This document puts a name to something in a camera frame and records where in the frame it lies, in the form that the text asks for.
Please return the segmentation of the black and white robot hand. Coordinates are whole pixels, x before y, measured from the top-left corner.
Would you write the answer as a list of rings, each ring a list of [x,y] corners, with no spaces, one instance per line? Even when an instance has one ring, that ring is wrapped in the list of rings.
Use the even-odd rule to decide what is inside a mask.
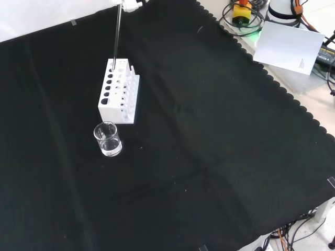
[[[145,1],[138,0],[111,0],[114,6],[120,6],[125,12],[133,12],[143,6]]]

